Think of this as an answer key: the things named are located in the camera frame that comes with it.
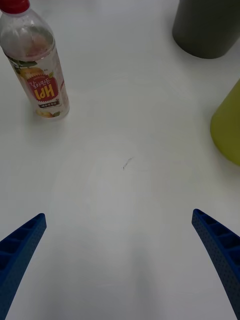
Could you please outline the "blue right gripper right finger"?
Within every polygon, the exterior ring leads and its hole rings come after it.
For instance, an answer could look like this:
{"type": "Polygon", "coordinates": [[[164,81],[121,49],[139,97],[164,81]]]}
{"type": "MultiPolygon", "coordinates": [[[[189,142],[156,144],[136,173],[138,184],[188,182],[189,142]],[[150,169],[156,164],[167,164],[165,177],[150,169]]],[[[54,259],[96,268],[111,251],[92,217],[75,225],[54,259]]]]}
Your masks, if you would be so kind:
{"type": "Polygon", "coordinates": [[[215,267],[236,318],[240,319],[240,237],[199,209],[193,210],[191,223],[215,267]]]}

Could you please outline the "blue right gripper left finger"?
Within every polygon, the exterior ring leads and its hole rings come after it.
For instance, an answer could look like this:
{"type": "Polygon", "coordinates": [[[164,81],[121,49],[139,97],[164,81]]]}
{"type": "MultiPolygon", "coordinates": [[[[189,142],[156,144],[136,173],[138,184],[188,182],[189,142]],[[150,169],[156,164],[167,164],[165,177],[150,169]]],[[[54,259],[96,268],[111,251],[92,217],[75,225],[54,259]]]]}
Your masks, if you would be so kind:
{"type": "Polygon", "coordinates": [[[32,256],[47,228],[39,213],[0,242],[0,319],[9,312],[32,256]]]}

